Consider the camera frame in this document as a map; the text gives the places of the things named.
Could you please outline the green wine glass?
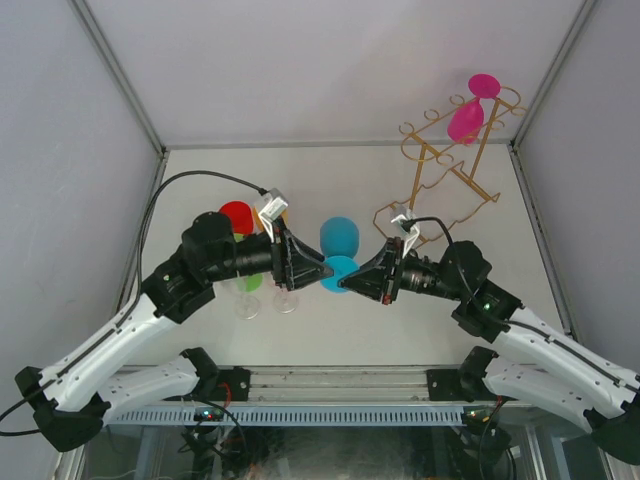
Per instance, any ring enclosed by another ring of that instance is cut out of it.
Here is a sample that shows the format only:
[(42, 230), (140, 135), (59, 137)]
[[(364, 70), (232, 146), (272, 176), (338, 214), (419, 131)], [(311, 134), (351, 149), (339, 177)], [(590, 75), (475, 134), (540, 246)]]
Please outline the green wine glass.
[(262, 283), (263, 275), (261, 273), (235, 279), (235, 285), (240, 293), (252, 293), (258, 290), (262, 286)]

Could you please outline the clear wine glass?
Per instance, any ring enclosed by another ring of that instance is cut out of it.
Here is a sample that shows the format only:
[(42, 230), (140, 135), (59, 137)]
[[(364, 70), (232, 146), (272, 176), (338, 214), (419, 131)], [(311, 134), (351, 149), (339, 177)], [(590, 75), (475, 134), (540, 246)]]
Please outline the clear wine glass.
[(274, 309), (281, 314), (290, 314), (294, 312), (298, 305), (298, 297), (288, 291), (285, 287), (278, 286), (273, 283), (272, 288), (274, 290), (274, 296), (272, 299), (272, 305)]
[(252, 320), (260, 312), (261, 303), (251, 294), (249, 282), (246, 278), (225, 280), (221, 283), (223, 289), (234, 300), (234, 312), (241, 320)]

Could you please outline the red wine glass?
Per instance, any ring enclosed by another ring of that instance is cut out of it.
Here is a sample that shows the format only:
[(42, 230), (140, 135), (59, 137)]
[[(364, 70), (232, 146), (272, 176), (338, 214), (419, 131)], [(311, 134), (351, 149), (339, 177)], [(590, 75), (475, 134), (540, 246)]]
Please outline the red wine glass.
[(236, 234), (250, 235), (254, 232), (251, 207), (242, 201), (230, 201), (222, 205), (219, 212), (227, 216)]

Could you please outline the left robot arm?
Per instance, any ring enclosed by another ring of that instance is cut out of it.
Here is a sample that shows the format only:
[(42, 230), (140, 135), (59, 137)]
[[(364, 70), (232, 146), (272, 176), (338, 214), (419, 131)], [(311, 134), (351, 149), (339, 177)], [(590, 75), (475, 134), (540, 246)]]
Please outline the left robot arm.
[(279, 287), (300, 290), (332, 276), (324, 257), (299, 241), (282, 219), (275, 234), (234, 238), (230, 219), (198, 216), (181, 243), (141, 284), (136, 297), (72, 353), (15, 377), (33, 409), (37, 431), (57, 451), (74, 450), (119, 415), (172, 397), (206, 400), (219, 387), (219, 369), (201, 347), (164, 365), (118, 375), (160, 336), (211, 302), (214, 284), (269, 273)]

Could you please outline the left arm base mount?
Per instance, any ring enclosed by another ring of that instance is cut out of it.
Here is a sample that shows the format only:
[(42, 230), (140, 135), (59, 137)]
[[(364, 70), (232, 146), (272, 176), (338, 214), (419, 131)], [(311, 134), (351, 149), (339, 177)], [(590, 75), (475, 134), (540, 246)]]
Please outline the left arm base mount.
[(250, 383), (251, 372), (248, 369), (223, 368), (200, 376), (191, 396), (214, 402), (245, 402), (249, 398)]

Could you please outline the blue wine glass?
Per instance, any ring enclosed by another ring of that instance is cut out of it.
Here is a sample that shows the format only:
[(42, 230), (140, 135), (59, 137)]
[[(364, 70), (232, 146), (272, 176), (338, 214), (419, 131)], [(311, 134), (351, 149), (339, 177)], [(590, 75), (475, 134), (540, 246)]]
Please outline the blue wine glass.
[(338, 282), (358, 269), (355, 256), (360, 245), (359, 229), (346, 217), (332, 217), (320, 229), (320, 247), (325, 263), (334, 275), (321, 281), (321, 285), (336, 294), (346, 293)]

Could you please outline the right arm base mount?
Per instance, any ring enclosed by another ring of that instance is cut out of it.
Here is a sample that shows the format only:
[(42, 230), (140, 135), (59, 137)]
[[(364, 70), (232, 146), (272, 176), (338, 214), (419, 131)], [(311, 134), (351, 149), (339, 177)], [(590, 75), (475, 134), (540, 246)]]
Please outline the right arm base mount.
[(458, 368), (429, 369), (426, 372), (429, 399), (434, 402), (497, 401), (498, 395), (489, 391), (483, 380), (486, 372), (482, 369)]

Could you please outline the yellow wine glass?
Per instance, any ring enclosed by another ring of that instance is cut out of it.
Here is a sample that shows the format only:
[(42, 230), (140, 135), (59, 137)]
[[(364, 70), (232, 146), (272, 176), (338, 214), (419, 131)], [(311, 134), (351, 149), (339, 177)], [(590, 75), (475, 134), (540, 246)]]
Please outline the yellow wine glass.
[[(263, 224), (262, 224), (262, 222), (260, 220), (260, 217), (258, 215), (258, 211), (256, 210), (255, 206), (251, 207), (251, 213), (252, 213), (252, 217), (253, 217), (254, 224), (256, 226), (257, 231), (264, 232), (265, 231), (264, 230), (264, 226), (263, 226)], [(288, 209), (285, 209), (281, 214), (282, 219), (284, 220), (285, 224), (287, 224), (287, 225), (289, 225), (289, 223), (290, 223), (289, 222), (288, 213), (289, 213)]]

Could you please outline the magenta wine glass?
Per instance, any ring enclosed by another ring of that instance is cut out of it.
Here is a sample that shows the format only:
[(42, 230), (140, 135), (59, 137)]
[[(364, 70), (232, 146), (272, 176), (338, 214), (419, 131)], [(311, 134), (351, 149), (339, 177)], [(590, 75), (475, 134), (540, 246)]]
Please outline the magenta wine glass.
[(454, 143), (464, 145), (472, 143), (477, 138), (485, 123), (485, 113), (481, 101), (496, 98), (501, 85), (494, 76), (479, 73), (469, 79), (468, 88), (473, 99), (456, 110), (447, 127), (449, 138)]

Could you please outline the clear wine glass front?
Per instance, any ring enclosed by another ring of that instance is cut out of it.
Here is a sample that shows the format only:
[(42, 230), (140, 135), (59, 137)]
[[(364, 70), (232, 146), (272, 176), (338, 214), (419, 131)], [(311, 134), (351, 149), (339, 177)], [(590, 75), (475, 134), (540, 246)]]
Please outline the clear wine glass front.
[(223, 289), (234, 300), (234, 312), (241, 320), (252, 320), (260, 312), (261, 303), (251, 294), (249, 282), (246, 278), (225, 280), (221, 283)]

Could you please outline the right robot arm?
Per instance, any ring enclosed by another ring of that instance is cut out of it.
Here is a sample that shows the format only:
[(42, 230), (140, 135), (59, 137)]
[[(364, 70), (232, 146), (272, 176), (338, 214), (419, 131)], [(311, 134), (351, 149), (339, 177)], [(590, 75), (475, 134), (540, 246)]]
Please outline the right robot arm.
[(638, 373), (557, 331), (490, 281), (491, 265), (473, 242), (451, 243), (437, 262), (403, 249), (400, 239), (387, 240), (340, 286), (384, 305), (400, 291), (457, 302), (453, 319), (488, 344), (460, 366), (466, 396), (491, 393), (531, 404), (578, 426), (614, 458), (638, 464)]

